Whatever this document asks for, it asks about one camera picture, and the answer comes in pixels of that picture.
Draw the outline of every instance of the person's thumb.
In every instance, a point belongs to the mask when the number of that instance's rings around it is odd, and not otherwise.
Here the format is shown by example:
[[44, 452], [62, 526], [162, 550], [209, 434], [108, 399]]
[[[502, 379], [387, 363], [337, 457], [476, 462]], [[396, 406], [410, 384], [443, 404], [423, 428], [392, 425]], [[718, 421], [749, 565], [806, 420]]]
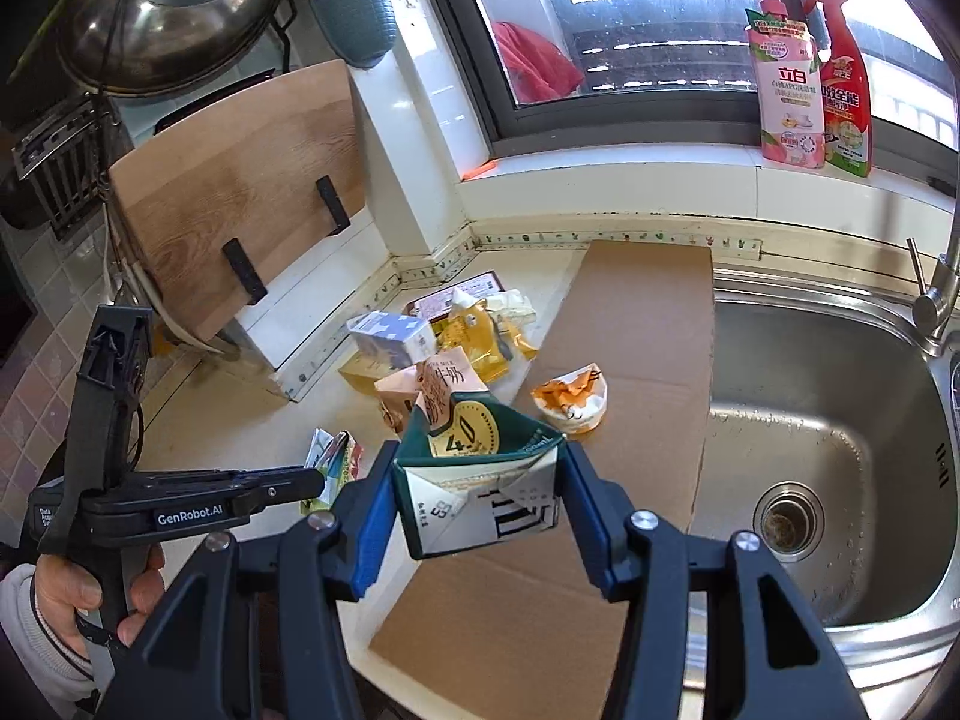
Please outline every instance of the person's thumb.
[[59, 555], [41, 555], [34, 575], [35, 591], [53, 604], [94, 610], [103, 600], [100, 583], [88, 570]]

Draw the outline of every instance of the dish soap bottle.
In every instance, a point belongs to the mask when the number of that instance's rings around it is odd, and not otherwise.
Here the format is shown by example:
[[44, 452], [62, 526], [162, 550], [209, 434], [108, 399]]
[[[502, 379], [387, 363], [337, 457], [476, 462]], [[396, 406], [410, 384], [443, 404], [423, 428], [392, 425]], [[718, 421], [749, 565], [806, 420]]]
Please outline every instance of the dish soap bottle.
[[810, 12], [818, 2], [830, 36], [829, 62], [820, 69], [827, 127], [827, 162], [866, 178], [874, 162], [874, 120], [870, 114], [870, 80], [863, 55], [843, 15], [847, 0], [805, 0]]
[[760, 151], [801, 167], [824, 165], [824, 103], [819, 60], [803, 22], [787, 18], [783, 0], [747, 10], [750, 57], [760, 97]]

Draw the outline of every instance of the drain strainer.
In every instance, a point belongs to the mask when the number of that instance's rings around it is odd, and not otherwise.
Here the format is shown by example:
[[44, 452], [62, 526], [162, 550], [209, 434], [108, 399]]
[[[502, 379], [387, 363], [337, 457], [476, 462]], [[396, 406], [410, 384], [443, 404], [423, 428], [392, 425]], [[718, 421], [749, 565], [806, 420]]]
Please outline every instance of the drain strainer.
[[763, 493], [754, 512], [754, 532], [780, 562], [798, 562], [817, 548], [824, 534], [824, 508], [813, 490], [781, 482]]

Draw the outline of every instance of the window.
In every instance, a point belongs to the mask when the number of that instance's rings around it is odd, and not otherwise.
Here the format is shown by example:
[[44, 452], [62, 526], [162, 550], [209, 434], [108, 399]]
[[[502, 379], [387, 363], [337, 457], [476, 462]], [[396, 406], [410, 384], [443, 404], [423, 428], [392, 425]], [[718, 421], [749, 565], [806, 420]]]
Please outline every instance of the window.
[[[494, 155], [636, 141], [758, 142], [745, 39], [760, 0], [434, 0]], [[803, 18], [800, 0], [784, 0]], [[844, 7], [868, 65], [875, 162], [954, 183], [953, 80], [904, 0]], [[829, 50], [819, 9], [810, 30]]]

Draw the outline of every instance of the red spray bottle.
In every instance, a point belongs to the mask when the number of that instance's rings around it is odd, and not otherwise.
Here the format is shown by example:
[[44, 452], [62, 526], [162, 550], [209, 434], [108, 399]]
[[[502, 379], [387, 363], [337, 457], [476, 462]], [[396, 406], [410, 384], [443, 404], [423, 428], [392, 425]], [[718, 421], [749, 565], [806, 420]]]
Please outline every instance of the red spray bottle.
[[843, 15], [842, 5], [846, 1], [805, 0], [803, 6], [809, 13], [822, 2], [830, 35], [829, 62], [820, 69], [827, 162], [866, 177], [874, 163], [870, 81], [863, 55]]

